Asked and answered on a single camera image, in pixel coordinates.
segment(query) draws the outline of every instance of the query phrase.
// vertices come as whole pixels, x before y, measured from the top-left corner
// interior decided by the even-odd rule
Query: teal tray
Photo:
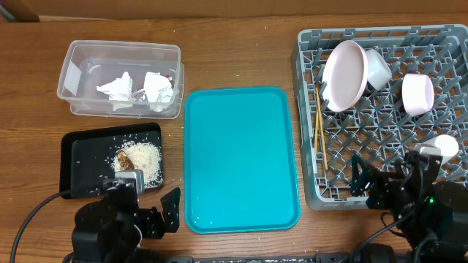
[[[279,88],[197,91],[185,104],[185,218],[200,234],[299,220],[290,110]]]

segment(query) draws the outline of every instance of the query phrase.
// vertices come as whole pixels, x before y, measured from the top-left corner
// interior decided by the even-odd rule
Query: white cup
[[[404,111],[411,116],[427,113],[434,105],[434,86],[427,75],[406,74],[401,87]]]
[[[369,73],[367,81],[376,90],[385,87],[392,78],[392,72],[383,57],[376,50],[367,50],[367,63],[369,64]]]
[[[422,142],[423,145],[431,145],[440,149],[442,164],[452,159],[458,153],[458,142],[450,135],[442,134],[430,140]]]

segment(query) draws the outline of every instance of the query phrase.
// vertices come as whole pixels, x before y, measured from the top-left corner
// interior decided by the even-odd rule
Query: white paper
[[[146,72],[145,83],[143,84],[148,102],[170,102],[173,97],[173,88],[170,81],[161,76],[160,73]],[[169,105],[151,105],[150,109],[160,112]]]
[[[76,96],[80,78],[81,70],[70,61],[70,64],[68,64],[67,75],[65,75],[64,87],[69,90],[73,96]]]
[[[109,95],[109,100],[133,102],[135,99],[132,98],[132,85],[132,78],[128,72],[125,72],[122,77],[118,77],[113,82],[100,87],[97,86],[96,89],[99,92]],[[113,110],[116,111],[123,107],[131,107],[132,105],[132,103],[114,103]]]

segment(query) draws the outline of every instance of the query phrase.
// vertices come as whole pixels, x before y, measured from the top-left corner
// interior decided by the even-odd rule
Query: wooden table
[[[293,96],[290,55],[298,32],[308,28],[408,26],[465,23],[467,13],[400,15],[322,15],[309,17],[121,20],[79,23],[0,25],[0,262],[10,257],[12,241],[24,218],[59,189],[60,142],[81,129],[144,121],[96,118],[70,113],[56,95],[61,66],[71,41],[105,39],[175,44],[185,65],[184,98],[207,88],[274,85],[289,99],[301,219],[286,231],[197,235],[184,221],[184,109],[173,121],[157,121],[164,142],[165,186],[140,197],[141,207],[156,205],[178,186],[182,190],[181,227],[144,248],[165,255],[287,256],[351,251],[382,228],[380,211],[314,211],[303,194],[300,129]],[[92,199],[57,199],[26,228],[17,262],[61,262],[72,251],[74,215]],[[385,233],[375,240],[397,251],[405,239]]]

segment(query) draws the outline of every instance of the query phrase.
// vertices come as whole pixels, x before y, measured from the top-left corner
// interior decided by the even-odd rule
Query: wire
[[[385,223],[385,221],[384,221],[384,219],[383,219],[383,218],[385,217],[385,215],[392,215],[392,214],[389,213],[389,212],[383,212],[383,213],[380,214],[380,220],[381,220],[382,224],[383,224],[384,226],[387,226],[387,224]],[[389,229],[388,231],[390,231],[390,232],[391,232],[392,234],[394,234],[395,236],[405,237],[402,233],[397,232],[397,231],[393,231],[392,229]]]
[[[26,228],[26,226],[28,225],[28,223],[30,222],[30,220],[33,218],[33,216],[37,213],[37,211],[39,211],[39,209],[41,209],[44,205],[46,205],[47,203],[49,203],[50,201],[54,200],[55,198],[57,197],[62,197],[66,194],[70,194],[71,191],[70,190],[67,190],[67,191],[63,191],[61,193],[57,193],[57,194],[54,194],[50,197],[48,197],[46,200],[42,201],[40,204],[38,204],[36,206],[36,208],[34,208],[32,210],[32,212],[29,214],[29,216],[26,218],[26,220],[23,222],[23,224],[21,225],[21,228],[20,230],[18,231],[18,233],[16,234],[16,238],[15,238],[15,242],[13,243],[13,247],[12,247],[12,253],[11,253],[11,256],[10,256],[10,263],[14,263],[15,262],[15,256],[16,256],[16,250],[18,248],[18,244],[20,242],[20,239],[21,239],[21,235],[23,234],[24,232],[24,229]]]
[[[341,262],[343,262],[343,263],[344,263],[344,261],[343,261],[343,260],[346,260],[346,259],[349,259],[349,256],[345,256],[345,257],[344,257],[344,258],[342,258],[342,259],[341,259],[341,260],[340,260],[338,263],[341,263]]]
[[[432,240],[437,240],[437,236],[433,232],[430,232],[428,235],[426,235],[426,237],[423,240],[421,240],[421,242],[419,242],[418,246],[416,247],[415,254],[412,258],[413,263],[419,262],[419,254],[421,253],[421,249],[427,242]]]
[[[64,260],[61,261],[61,263],[70,263],[70,262],[72,261],[74,255],[75,255],[74,252],[72,252],[72,253],[66,255],[66,256],[64,257]]]
[[[388,231],[389,229],[392,229],[394,228],[395,226],[397,226],[398,224],[400,224],[401,222],[407,220],[415,211],[414,210],[411,210],[411,212],[409,212],[408,214],[406,214],[405,216],[401,217],[397,222],[393,222],[392,224],[389,224],[388,226],[382,228],[381,230],[377,231],[375,234],[373,234],[372,236],[370,236],[368,239],[366,239],[366,241],[362,242],[351,254],[351,263],[354,263],[355,262],[355,258],[356,256],[358,255],[358,253],[360,253],[363,248],[369,244],[369,242],[371,242],[372,240],[374,240],[376,237],[380,236],[382,233]]]

